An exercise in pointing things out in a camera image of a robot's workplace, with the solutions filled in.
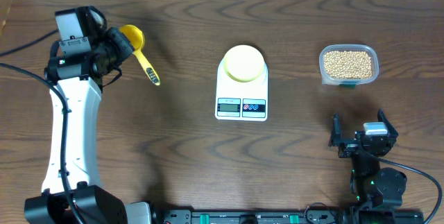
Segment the cable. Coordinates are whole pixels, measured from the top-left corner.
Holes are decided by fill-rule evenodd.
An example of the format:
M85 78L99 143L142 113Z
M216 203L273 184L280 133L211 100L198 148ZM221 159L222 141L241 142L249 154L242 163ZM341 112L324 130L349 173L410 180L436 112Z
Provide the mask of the cable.
M326 207L327 210L330 212L330 214L333 216L334 221L331 222L331 223L328 223L328 224L335 224L335 223L337 222L336 214L333 214L332 210L330 210L330 208L329 208L327 205L325 205L324 203L312 203L312 204L311 204L310 206L308 206L308 207L305 209L305 211L304 211L304 219L305 219L305 221L306 221L307 223L309 223L309 224L314 224L313 222L309 221L309 219L307 218L307 212L308 212L308 209L310 209L310 208L313 207L314 205L322 205L322 206Z
M117 74L109 83L107 83L106 85L104 85L103 87L105 87L105 86L108 86L108 85L111 85L112 83L114 83L114 82L116 82L117 81L117 79L119 79L121 76L122 76L122 70L120 69L120 68L118 68L118 67L114 67L113 69L115 69L116 71L118 71L119 72L119 74Z
M57 51L58 51L58 41L54 41L53 44L51 45L51 49L49 50L49 58L52 57L56 57L57 56Z
M60 144L60 173L62 174L63 190L65 192L65 197L67 198L69 206L71 207L72 213L76 217L77 221L80 224L86 224L85 220L78 212L77 207L75 206L75 204L71 198L71 193L69 192L69 186L68 186L67 168L65 166L65 162L66 162L67 128L68 128L67 124L68 124L68 112L69 111L68 111L68 105L67 105L66 100L63 98L62 94L51 83L49 83L48 81L46 81L45 79L43 79L40 76L38 76L32 72L29 72L27 70L21 69L19 67L9 65L9 64L0 63L0 67L11 69L13 71L17 71L21 74L25 74L27 76L30 76L31 78L36 79L37 81L46 85L60 99L60 102L62 103L62 114L63 114L62 142Z
M55 33L57 33L57 32L58 32L58 30L53 30L53 31L47 33L46 35L43 35L43 36L41 36L40 38L38 38L38 39L36 39L36 40L34 40L34 41L28 43L28 44L24 44L24 45L22 45L22 46L19 46L19 47L17 47L17 48L12 49L12 50L5 51L5 52L3 52L3 53L0 53L0 57L3 57L3 56L6 56L6 55L9 55L9 54L14 53L14 52L16 52L16 51L21 51L21 50L23 50L23 49L25 49L25 48L28 48L28 47L30 47L30 46L32 46L32 45L34 45L34 44L37 44L38 42L41 42L42 40L46 39L47 37L49 37L49 36L51 36L51 35L53 35L53 34L55 34Z
M428 224L432 220L432 218L435 216L435 214L437 213L439 207L441 206L441 201L443 199L443 189L441 188L441 185L439 184L439 182L435 178L433 178L433 176L427 174L426 172L422 172L422 171L420 171L418 169L415 169L415 168L412 168L410 166L406 166L406 165L403 165L403 164L398 164L396 162L392 162L392 161L388 161L386 159L382 159L380 157L376 157L376 156L370 154L369 152L367 152L367 150L364 150L364 147L361 147L361 149L362 149L362 151L365 154L375 158L376 160L378 160L380 162L383 162L385 164L389 164L389 165L392 165L392 166L397 166L397 167L406 169L408 171L420 174L420 175L426 177L427 179L431 180L436 185L436 187L438 188L438 200L436 201L435 207L433 208L433 210L430 213L429 217L427 217L427 219L424 221L424 224Z

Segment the scoop handle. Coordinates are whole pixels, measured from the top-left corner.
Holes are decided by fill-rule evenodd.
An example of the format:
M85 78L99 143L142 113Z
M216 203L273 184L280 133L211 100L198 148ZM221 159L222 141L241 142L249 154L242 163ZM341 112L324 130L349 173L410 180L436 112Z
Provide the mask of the scoop handle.
M145 58L145 55L140 50L135 51L133 54L136 56L140 66L142 66L142 69L145 71L145 74L148 76L151 82L153 82L155 85L160 85L160 78L150 62Z

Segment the plastic container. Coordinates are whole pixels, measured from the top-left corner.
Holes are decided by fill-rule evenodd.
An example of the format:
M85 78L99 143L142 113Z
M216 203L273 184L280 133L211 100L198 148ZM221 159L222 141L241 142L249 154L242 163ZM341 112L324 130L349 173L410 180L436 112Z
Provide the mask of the plastic container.
M324 55L329 51L365 51L371 58L372 76L371 78L347 79L332 78L328 76L324 66ZM376 52L369 46L363 44L333 44L325 47L319 54L319 68L321 69L322 84L325 85L362 85L373 82L379 74L379 63L377 61Z

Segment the soybean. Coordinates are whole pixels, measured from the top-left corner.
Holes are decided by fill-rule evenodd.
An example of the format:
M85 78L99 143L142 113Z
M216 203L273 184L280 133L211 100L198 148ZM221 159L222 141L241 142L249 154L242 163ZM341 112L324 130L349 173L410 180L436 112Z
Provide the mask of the soybean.
M372 76L372 60L365 51L329 51L324 66L332 78L362 79Z

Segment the scale display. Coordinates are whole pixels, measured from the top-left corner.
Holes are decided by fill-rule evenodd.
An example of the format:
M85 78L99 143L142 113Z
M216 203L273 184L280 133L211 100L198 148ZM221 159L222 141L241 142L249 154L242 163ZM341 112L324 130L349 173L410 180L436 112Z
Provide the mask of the scale display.
M219 98L217 101L217 115L219 117L240 117L240 98Z

